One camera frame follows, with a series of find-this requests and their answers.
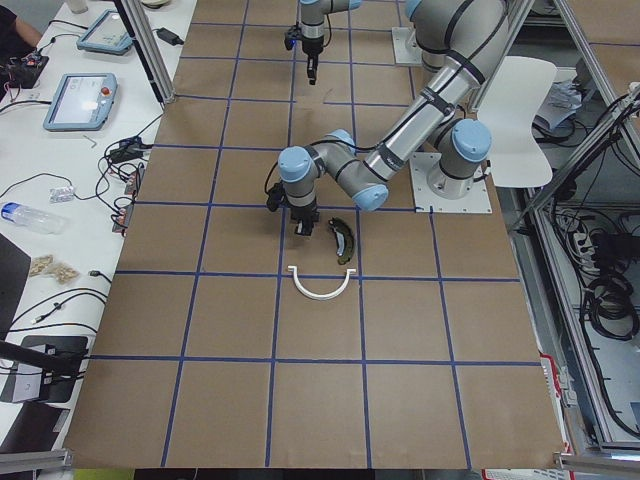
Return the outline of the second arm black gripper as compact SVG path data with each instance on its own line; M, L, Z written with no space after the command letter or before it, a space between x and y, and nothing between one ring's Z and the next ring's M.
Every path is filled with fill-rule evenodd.
M317 82L317 70L319 64L319 56L324 49L324 38L307 38L302 39L302 49L307 56L306 74L310 85Z

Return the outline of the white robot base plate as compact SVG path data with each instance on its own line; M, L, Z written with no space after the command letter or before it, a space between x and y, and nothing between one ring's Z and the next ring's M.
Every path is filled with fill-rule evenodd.
M439 153L414 153L409 160L414 208L419 213L491 214L482 168L463 180L447 176Z

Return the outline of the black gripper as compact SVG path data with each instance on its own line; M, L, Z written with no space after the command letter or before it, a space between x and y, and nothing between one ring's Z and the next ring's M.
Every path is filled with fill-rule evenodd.
M296 224L294 233L299 236L311 236L316 223L320 219L317 203L306 206L291 206L290 219Z

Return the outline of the second arm base plate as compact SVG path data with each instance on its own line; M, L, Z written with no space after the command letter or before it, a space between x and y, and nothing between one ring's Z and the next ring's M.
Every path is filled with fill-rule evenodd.
M391 38L396 65L418 67L422 64L422 50L413 27L393 27Z

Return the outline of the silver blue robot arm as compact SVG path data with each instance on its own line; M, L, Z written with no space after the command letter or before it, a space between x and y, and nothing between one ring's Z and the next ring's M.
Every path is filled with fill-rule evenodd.
M291 146L278 157L279 182L266 206L289 208L296 234L311 235L319 220L315 182L330 175L364 211L388 198L387 184L424 143L440 151L429 173L437 195L464 196L491 149L492 136L479 120L458 119L460 102L489 80L504 56L509 36L505 1L408 1L405 15L413 24L423 65L432 77L390 131L373 147L359 147L337 129L305 146Z

